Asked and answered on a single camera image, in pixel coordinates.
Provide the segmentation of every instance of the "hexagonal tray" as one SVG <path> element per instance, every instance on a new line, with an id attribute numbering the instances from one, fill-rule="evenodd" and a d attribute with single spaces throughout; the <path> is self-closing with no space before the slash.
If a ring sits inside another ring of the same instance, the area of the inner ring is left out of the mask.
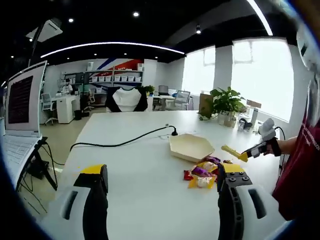
<path id="1" fill-rule="evenodd" d="M 203 137 L 192 134 L 181 134 L 169 138 L 171 155 L 194 163 L 212 154 L 215 149 Z"/>

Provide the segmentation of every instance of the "blue stripe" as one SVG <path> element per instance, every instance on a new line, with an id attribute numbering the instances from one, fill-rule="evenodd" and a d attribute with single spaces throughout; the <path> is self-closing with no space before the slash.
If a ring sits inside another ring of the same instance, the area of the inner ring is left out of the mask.
<path id="1" fill-rule="evenodd" d="M 108 64 L 112 63 L 114 60 L 116 60 L 116 58 L 108 58 L 107 60 L 104 61 L 104 63 L 102 63 L 97 70 L 101 70 L 103 69 L 105 66 L 107 66 Z"/>

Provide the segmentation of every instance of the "ceiling light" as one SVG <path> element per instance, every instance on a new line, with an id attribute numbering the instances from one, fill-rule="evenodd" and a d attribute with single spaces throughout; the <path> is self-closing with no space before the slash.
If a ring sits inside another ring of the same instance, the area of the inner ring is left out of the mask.
<path id="1" fill-rule="evenodd" d="M 106 45 L 106 44 L 122 44 L 122 45 L 136 45 L 136 46 L 143 46 L 143 47 L 151 47 L 151 48 L 156 48 L 156 49 L 163 49 L 163 50 L 167 50 L 167 51 L 171 51 L 174 53 L 178 53 L 178 54 L 185 54 L 182 51 L 177 51 L 171 48 L 167 48 L 167 47 L 163 47 L 163 46 L 156 46 L 156 45 L 150 45 L 150 44 L 144 44 L 144 43 L 135 43 L 135 42 L 123 42 L 123 41 L 106 41 L 106 42 L 92 42 L 92 43 L 85 43 L 85 44 L 80 44 L 80 45 L 74 45 L 74 46 L 68 46 L 65 48 L 61 48 L 59 50 L 55 50 L 52 52 L 49 52 L 45 55 L 42 55 L 40 58 L 44 58 L 47 57 L 51 54 L 56 54 L 65 50 L 69 50 L 69 49 L 75 49 L 75 48 L 80 48 L 80 47 L 86 47 L 86 46 L 93 46 L 93 45 Z"/>
<path id="2" fill-rule="evenodd" d="M 196 33 L 196 34 L 201 34 L 200 25 L 197 25 L 197 26 L 196 26 L 196 28 L 195 28 L 195 33 Z"/>
<path id="3" fill-rule="evenodd" d="M 253 8 L 253 10 L 255 11 L 255 13 L 258 15 L 258 17 L 260 18 L 260 21 L 262 22 L 266 32 L 268 33 L 269 36 L 273 36 L 274 34 L 271 31 L 271 28 L 267 22 L 267 19 L 265 18 L 264 14 L 262 13 L 261 9 L 258 7 L 258 5 L 256 4 L 255 0 L 246 0 L 251 7 Z"/>

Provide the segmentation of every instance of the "trash bin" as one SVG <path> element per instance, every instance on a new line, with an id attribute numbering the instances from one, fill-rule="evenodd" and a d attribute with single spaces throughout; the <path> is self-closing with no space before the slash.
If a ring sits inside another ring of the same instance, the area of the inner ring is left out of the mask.
<path id="1" fill-rule="evenodd" d="M 75 119 L 75 120 L 81 120 L 81 119 L 82 119 L 81 110 L 75 110 L 75 111 L 74 111 L 74 119 Z"/>

